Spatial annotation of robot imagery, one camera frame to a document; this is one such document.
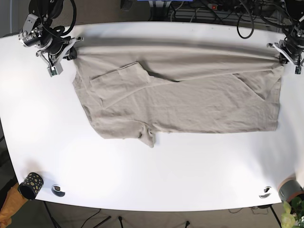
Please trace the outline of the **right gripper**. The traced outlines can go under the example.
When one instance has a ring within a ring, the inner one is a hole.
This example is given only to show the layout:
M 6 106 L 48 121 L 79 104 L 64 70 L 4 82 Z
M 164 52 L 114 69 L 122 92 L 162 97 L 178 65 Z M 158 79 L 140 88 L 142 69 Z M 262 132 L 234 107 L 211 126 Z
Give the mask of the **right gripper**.
M 37 52 L 37 57 L 40 57 L 46 63 L 47 71 L 51 77 L 60 75 L 63 72 L 61 65 L 63 59 L 77 59 L 77 51 L 74 45 L 81 41 L 84 41 L 83 37 L 68 37 L 57 43 L 52 42 L 48 48 Z

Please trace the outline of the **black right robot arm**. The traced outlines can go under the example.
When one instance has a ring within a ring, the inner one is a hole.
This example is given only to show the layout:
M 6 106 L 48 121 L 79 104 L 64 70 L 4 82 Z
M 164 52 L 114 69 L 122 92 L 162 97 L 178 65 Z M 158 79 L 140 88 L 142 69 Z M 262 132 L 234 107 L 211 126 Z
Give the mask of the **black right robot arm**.
M 68 29 L 64 26 L 52 27 L 52 22 L 62 12 L 62 0 L 32 0 L 29 4 L 29 14 L 22 30 L 19 32 L 19 41 L 23 46 L 36 47 L 36 56 L 47 64 L 47 71 L 51 77 L 63 72 L 61 61 L 77 58 L 74 44 L 83 41 L 83 37 L 72 38 L 68 34 L 76 24 L 77 9 L 74 0 L 71 0 L 73 17 Z

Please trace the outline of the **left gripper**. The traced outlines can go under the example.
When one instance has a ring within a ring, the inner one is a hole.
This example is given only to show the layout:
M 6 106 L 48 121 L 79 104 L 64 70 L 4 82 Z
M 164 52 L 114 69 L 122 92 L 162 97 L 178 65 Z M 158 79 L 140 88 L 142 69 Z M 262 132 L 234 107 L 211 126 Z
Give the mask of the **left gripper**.
M 302 46 L 288 43 L 286 40 L 280 40 L 278 43 L 268 43 L 267 47 L 274 48 L 280 53 L 280 64 L 291 63 L 295 67 L 294 73 L 296 75 L 301 74 L 304 67 L 304 58 L 302 57 L 304 48 Z

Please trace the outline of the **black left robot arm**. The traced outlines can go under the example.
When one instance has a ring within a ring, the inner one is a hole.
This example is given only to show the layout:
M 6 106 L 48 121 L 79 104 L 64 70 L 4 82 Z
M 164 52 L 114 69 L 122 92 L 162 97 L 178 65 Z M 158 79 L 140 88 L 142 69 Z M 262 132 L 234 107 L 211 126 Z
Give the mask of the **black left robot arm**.
M 297 19 L 291 16 L 287 10 L 287 4 L 284 0 L 251 0 L 246 3 L 243 0 L 239 1 L 240 5 L 245 9 L 249 16 L 249 22 L 251 25 L 251 31 L 248 36 L 242 36 L 239 31 L 241 16 L 237 20 L 237 33 L 240 38 L 250 38 L 255 30 L 255 24 L 253 16 L 259 17 L 266 25 L 280 29 L 285 35 L 283 40 L 278 43 L 268 43 L 267 46 L 274 48 L 279 52 L 280 63 L 287 64 L 291 63 L 295 67 L 294 73 L 296 75 L 301 74 L 304 68 L 304 58 L 302 54 L 304 52 L 304 18 Z M 284 18 L 288 20 L 288 23 L 274 23 L 264 17 L 262 11 L 263 7 L 270 5 Z

